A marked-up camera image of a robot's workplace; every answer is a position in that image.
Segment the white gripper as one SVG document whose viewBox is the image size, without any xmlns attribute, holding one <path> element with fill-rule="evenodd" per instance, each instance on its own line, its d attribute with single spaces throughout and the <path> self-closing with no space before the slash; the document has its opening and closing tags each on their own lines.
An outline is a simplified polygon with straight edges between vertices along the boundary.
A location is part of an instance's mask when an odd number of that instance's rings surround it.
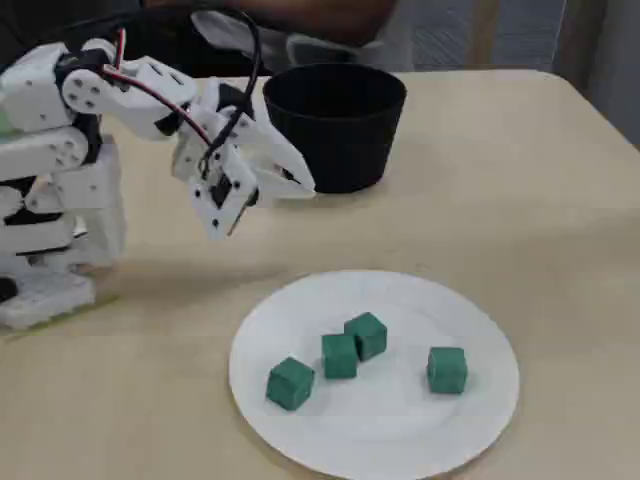
<svg viewBox="0 0 640 480">
<path fill-rule="evenodd" d="M 222 131 L 241 106 L 244 93 L 211 78 L 189 105 L 193 124 L 177 131 L 172 176 L 181 181 L 257 181 L 265 199 L 310 199 L 315 181 L 303 155 L 268 121 L 257 122 L 252 108 L 230 134 Z M 249 163 L 241 147 L 253 152 Z"/>
</svg>

